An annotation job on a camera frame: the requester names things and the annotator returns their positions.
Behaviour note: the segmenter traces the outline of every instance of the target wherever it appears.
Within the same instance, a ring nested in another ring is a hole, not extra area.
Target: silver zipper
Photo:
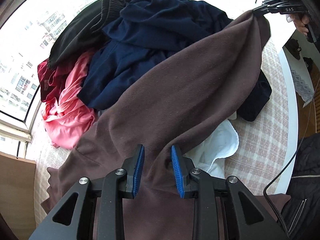
[[[292,176],[292,179],[296,178],[319,178],[320,175],[300,175],[300,176]]]
[[[299,219],[300,219],[301,214],[302,214],[302,211],[303,211],[304,206],[305,206],[305,204],[306,204],[306,201],[307,201],[307,199],[305,199],[305,200],[303,200],[303,201],[301,202],[300,207],[299,207],[296,215],[294,216],[294,219],[293,219],[292,224],[291,224],[291,226],[290,226],[289,235],[291,235],[292,231],[295,229],[296,225],[298,224]],[[297,215],[298,215],[298,214],[299,214],[299,216],[298,216],[297,222],[295,223],[294,227],[292,227],[293,224],[294,224],[294,222],[295,222],[295,220],[296,220],[296,218],[297,218]]]

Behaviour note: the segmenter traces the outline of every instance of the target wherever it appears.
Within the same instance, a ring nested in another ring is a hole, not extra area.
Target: person
[[[292,22],[296,26],[296,29],[303,35],[307,36],[309,30],[305,27],[309,23],[309,17],[304,15],[302,18],[298,14],[287,14],[287,22]]]

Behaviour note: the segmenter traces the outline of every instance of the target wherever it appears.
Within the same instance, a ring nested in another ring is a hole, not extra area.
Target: silver bolt
[[[79,183],[80,183],[81,185],[87,184],[88,181],[89,181],[89,180],[88,180],[88,178],[86,178],[86,177],[83,177],[83,178],[79,179]]]
[[[230,181],[230,183],[237,183],[238,182],[238,178],[235,177],[235,176],[230,176],[229,177],[229,181]]]
[[[191,170],[191,172],[192,172],[193,174],[200,174],[200,173],[201,173],[201,169],[199,169],[199,168],[193,168],[193,169]]]
[[[120,168],[120,169],[117,169],[117,170],[116,170],[116,174],[117,174],[117,175],[122,175],[122,174],[124,174],[124,169],[121,169],[121,168]]]

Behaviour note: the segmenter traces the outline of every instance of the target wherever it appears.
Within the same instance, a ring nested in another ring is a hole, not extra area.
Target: cord
[[[317,83],[317,85],[316,85],[315,93],[316,93],[316,91],[317,91],[319,82],[320,82],[320,76],[319,76],[319,79],[318,79],[318,83]],[[290,165],[290,163],[293,161],[293,159],[294,159],[295,156],[297,155],[297,152],[298,152],[298,150],[300,149],[301,144],[302,144],[302,142],[303,142],[303,140],[304,140],[304,137],[305,137],[305,135],[306,135],[306,133],[307,133],[307,129],[308,129],[309,121],[310,121],[311,107],[312,107],[312,103],[310,104],[310,107],[309,107],[309,115],[308,115],[307,126],[306,126],[306,129],[305,129],[305,131],[304,131],[303,137],[302,137],[302,139],[301,139],[301,141],[300,141],[300,143],[299,143],[299,145],[298,145],[298,147],[297,147],[297,150],[295,151],[295,153],[293,154],[293,156],[291,157],[291,159],[289,160],[289,162],[287,163],[287,165],[279,172],[279,174],[278,174],[277,176],[274,177],[274,179],[273,179],[272,181],[269,182],[268,185],[266,185],[266,187],[265,187],[264,190],[263,190],[263,195],[264,195],[266,201],[268,202],[268,204],[269,204],[270,207],[272,208],[273,212],[276,214],[276,216],[277,216],[277,218],[278,218],[278,220],[279,220],[279,222],[280,222],[280,224],[281,224],[281,226],[282,226],[282,228],[283,228],[283,230],[284,230],[284,232],[285,232],[285,234],[287,235],[288,238],[289,238],[289,232],[288,232],[287,226],[286,226],[286,224],[285,224],[285,222],[284,222],[284,219],[283,219],[281,213],[278,211],[278,209],[276,208],[276,206],[274,205],[274,203],[273,203],[273,202],[271,201],[271,199],[269,198],[269,196],[268,196],[268,194],[267,194],[267,189],[271,186],[272,183],[274,183],[274,182],[280,177],[280,175],[285,171],[285,169]]]

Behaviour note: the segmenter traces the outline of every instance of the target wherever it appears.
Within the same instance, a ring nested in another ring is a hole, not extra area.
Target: pink garment
[[[90,50],[79,57],[66,79],[66,86],[60,94],[59,102],[54,97],[45,103],[42,112],[44,128],[55,147],[72,149],[95,121],[94,110],[77,98],[93,54],[94,51]]]

